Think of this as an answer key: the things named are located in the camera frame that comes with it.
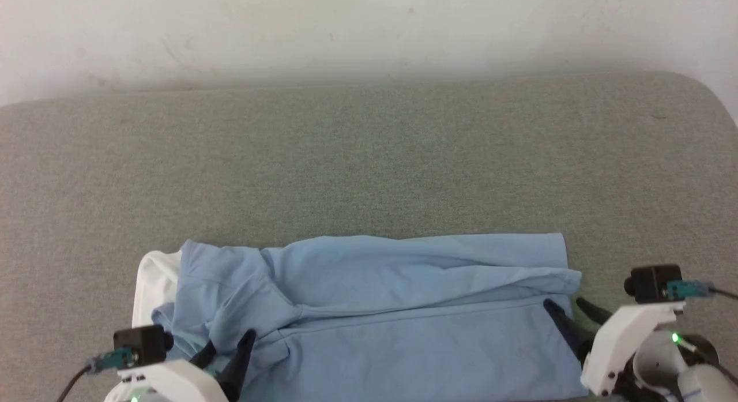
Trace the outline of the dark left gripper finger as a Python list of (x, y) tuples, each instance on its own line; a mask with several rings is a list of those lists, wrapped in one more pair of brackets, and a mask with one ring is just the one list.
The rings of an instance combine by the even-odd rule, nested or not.
[(203, 347), (200, 351), (195, 353), (192, 358), (190, 358), (189, 362), (192, 363), (195, 367), (200, 368), (201, 370), (206, 370), (211, 363), (214, 360), (214, 357), (218, 354), (218, 351), (216, 350), (216, 347), (214, 347), (214, 344), (212, 341), (208, 341), (208, 343)]
[(238, 402), (240, 399), (256, 338), (255, 329), (248, 329), (238, 342), (233, 357), (217, 375), (218, 384), (228, 402)]

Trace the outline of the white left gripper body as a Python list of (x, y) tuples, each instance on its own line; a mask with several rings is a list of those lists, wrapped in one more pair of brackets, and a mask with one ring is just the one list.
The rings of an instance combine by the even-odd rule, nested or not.
[(105, 402), (229, 402), (216, 377), (184, 359), (119, 370)]

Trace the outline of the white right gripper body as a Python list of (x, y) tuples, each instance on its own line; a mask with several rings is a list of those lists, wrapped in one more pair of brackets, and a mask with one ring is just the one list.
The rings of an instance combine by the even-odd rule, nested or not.
[(596, 395), (614, 391), (617, 373), (624, 370), (641, 344), (661, 324), (675, 322), (676, 313), (684, 308), (683, 300), (619, 307), (594, 336), (592, 350), (583, 363), (582, 385)]

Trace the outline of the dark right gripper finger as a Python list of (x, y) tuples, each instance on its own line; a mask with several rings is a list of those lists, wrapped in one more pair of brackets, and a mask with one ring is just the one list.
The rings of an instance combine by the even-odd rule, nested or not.
[(580, 328), (574, 320), (566, 315), (563, 308), (553, 300), (544, 300), (543, 307), (579, 363), (584, 363), (592, 350), (594, 333), (585, 328)]
[(582, 296), (575, 299), (575, 304), (589, 320), (598, 325), (603, 325), (612, 316), (612, 312), (593, 304)]

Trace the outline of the light blue white garment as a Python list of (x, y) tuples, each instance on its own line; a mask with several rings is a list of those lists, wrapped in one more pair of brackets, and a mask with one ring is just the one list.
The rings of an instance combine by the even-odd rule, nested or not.
[(581, 278), (558, 233), (187, 240), (142, 258), (132, 324), (171, 332), (169, 359), (212, 342), (215, 370), (255, 329), (242, 402), (577, 399), (580, 362), (543, 303), (571, 316)]

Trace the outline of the grey-green fabric sofa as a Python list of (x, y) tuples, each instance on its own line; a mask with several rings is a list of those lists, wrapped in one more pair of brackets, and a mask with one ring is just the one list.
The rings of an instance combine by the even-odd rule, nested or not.
[(0, 402), (53, 402), (187, 239), (564, 234), (738, 292), (738, 127), (676, 73), (67, 97), (0, 107)]

